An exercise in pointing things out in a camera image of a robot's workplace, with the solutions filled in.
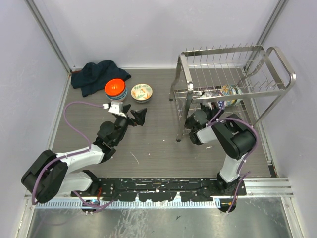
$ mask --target wire shelf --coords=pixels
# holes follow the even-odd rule
[[[270,61],[272,51],[289,75],[286,82],[279,77]],[[185,76],[183,86],[179,83],[181,72]],[[240,44],[230,48],[220,46],[218,49],[200,48],[182,52],[178,57],[176,77],[169,96],[170,101],[176,100],[180,119],[177,140],[181,139],[186,118],[200,108],[199,103],[234,102],[236,105],[225,108],[224,116],[236,113],[250,124],[257,125],[290,90],[295,79],[294,70],[278,47],[270,47],[265,51],[261,45]],[[255,121],[248,120],[243,100],[266,96],[276,98]]]

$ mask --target towel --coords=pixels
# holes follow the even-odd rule
[[[131,75],[118,68],[113,61],[104,60],[98,64],[87,63],[80,72],[72,74],[70,83],[73,88],[81,88],[83,97],[87,97],[104,89],[105,85],[114,78],[126,81]]]

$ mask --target floor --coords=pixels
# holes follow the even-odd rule
[[[222,168],[225,152],[218,141],[197,146],[187,136],[176,142],[179,116],[175,102],[168,100],[170,85],[175,77],[174,69],[130,69],[132,78],[126,81],[131,89],[138,83],[149,84],[154,91],[146,104],[133,101],[131,95],[125,104],[131,109],[148,108],[144,126],[130,127],[117,152],[106,163],[89,166],[86,169],[99,177],[214,177]],[[83,98],[80,89],[71,86],[66,105],[73,101],[95,104],[109,102],[103,90]],[[68,120],[95,140],[102,122],[114,121],[106,110],[73,105],[67,112]],[[87,146],[87,141],[73,131],[62,117],[58,126],[54,152],[67,152]],[[243,172],[251,171],[251,177],[270,177],[266,157],[261,144],[250,155]]]
[[[85,216],[78,207],[36,207],[27,237],[291,238],[292,235],[280,198],[240,198],[229,215],[217,208],[118,205]]]

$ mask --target wood grain surface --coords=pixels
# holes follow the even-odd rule
[[[125,104],[131,109],[148,108],[144,126],[129,127],[125,137],[116,147],[117,152],[109,161],[88,166],[99,177],[214,177],[222,168],[225,152],[218,141],[197,146],[188,136],[176,142],[178,114],[175,101],[168,100],[169,89],[175,77],[175,69],[130,69],[132,78],[126,81],[129,90]],[[135,102],[131,88],[147,83],[153,96],[145,104]],[[103,90],[83,98],[80,89],[68,91],[66,104],[84,101],[95,104],[109,102]],[[114,121],[107,110],[85,105],[73,105],[67,111],[67,119],[93,142],[99,126],[104,121]],[[86,147],[87,141],[71,129],[62,117],[58,126],[54,152],[67,152]],[[251,171],[251,177],[270,177],[263,147],[260,144],[250,155],[243,172]]]

